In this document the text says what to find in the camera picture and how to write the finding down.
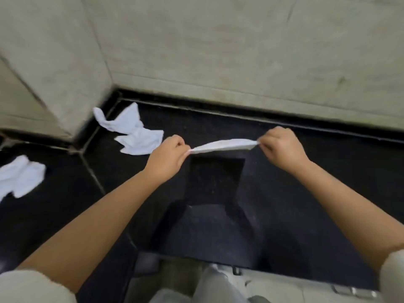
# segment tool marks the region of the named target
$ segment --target sleeve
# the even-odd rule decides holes
[[[76,303],[76,297],[42,273],[14,270],[0,274],[0,302]]]
[[[391,253],[384,262],[380,290],[385,303],[404,302],[404,250]]]

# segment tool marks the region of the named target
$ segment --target person's left hand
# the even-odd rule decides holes
[[[190,149],[182,137],[168,137],[150,154],[144,172],[160,185],[179,171]]]

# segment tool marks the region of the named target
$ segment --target beige stone wall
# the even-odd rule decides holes
[[[71,136],[112,87],[82,0],[0,0],[0,54]]]
[[[404,0],[84,0],[123,87],[404,129]]]
[[[71,137],[0,59],[0,129],[2,128],[61,139]]]

